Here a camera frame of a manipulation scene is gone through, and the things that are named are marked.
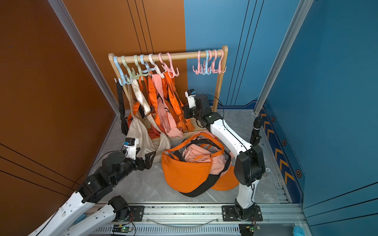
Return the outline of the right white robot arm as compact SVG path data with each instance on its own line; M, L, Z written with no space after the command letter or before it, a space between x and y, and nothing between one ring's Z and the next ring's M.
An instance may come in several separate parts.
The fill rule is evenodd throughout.
M185 92L185 96L188 105L183 107L184 117L195 118L200 122L200 127L206 128L219 138L236 158L234 174L239 181L239 192L234 208L236 217L241 221L249 219L261 221L261 216L255 216L260 210L254 201L254 196L258 183L265 173L263 150L259 146L261 140L259 132L263 119L255 118L251 138L247 142L228 126L223 116L212 111L206 95L196 95L194 90L189 89Z

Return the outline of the pink waist bag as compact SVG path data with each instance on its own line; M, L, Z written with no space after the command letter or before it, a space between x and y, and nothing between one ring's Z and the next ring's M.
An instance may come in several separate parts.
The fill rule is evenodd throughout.
M211 164L211 175L223 176L230 167L227 164L227 158L225 157L224 149L219 149L210 145L196 145L191 144L184 149L182 156L186 162Z
M223 144L208 131L195 133L188 140L192 144L206 144L216 147L217 149L224 149Z

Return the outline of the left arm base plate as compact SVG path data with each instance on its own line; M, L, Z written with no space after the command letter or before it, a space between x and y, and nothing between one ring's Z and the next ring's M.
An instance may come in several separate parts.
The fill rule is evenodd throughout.
M118 219L119 222L142 222L145 207L143 205L129 206L128 214L124 219Z

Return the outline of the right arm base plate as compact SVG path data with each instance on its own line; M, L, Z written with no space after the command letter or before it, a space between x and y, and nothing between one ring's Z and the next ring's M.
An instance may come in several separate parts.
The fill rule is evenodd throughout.
M248 209L240 206L222 206L221 213L223 221L263 221L260 206L252 205Z

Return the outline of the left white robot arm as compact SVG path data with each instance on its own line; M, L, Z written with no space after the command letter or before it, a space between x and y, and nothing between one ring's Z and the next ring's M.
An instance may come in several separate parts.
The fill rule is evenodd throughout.
M67 233L74 235L74 229L69 227L88 209L97 204L103 197L113 191L125 177L133 171L149 170L152 167L156 152L150 152L142 157L126 157L122 151L110 153L102 160L101 166L89 175L67 201L40 227L30 233L31 236L60 236ZM80 234L88 235L102 224L115 218L124 219L128 216L129 206L121 196L112 198L100 211L100 217L95 216L92 223L89 218L78 224L82 227Z

